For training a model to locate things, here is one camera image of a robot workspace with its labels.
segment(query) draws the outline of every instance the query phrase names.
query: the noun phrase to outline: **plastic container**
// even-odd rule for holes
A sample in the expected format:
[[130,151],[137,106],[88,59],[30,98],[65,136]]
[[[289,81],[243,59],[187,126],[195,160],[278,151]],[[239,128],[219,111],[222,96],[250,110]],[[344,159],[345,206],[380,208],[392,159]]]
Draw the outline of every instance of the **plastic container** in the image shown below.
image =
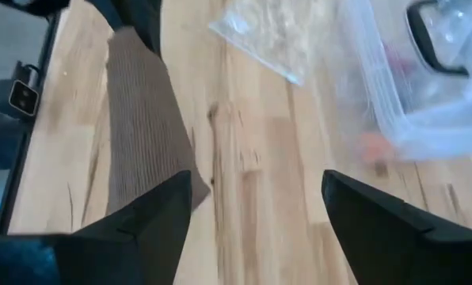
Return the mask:
[[445,1],[338,3],[325,62],[354,149],[366,162],[472,152],[472,1],[462,21]]

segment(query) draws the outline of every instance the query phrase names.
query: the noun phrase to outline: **clear plastic bag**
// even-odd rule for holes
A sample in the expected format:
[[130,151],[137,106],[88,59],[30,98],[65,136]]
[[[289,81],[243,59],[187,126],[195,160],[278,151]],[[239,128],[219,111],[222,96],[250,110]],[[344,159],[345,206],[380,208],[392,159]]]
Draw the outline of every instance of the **clear plastic bag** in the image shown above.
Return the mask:
[[210,28],[290,82],[302,85],[320,59],[332,0],[235,0]]

